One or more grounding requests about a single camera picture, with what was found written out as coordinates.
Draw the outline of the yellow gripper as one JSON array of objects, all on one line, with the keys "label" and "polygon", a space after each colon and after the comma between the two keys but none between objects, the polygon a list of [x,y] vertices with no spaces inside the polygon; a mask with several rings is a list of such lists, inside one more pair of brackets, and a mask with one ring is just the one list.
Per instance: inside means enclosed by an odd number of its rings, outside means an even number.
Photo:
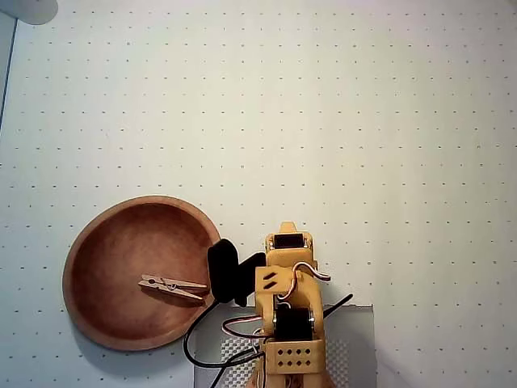
[{"label": "yellow gripper", "polygon": [[282,221],[279,233],[269,234],[265,240],[266,265],[291,268],[304,262],[317,268],[313,236],[305,231],[296,232],[293,221]]}]

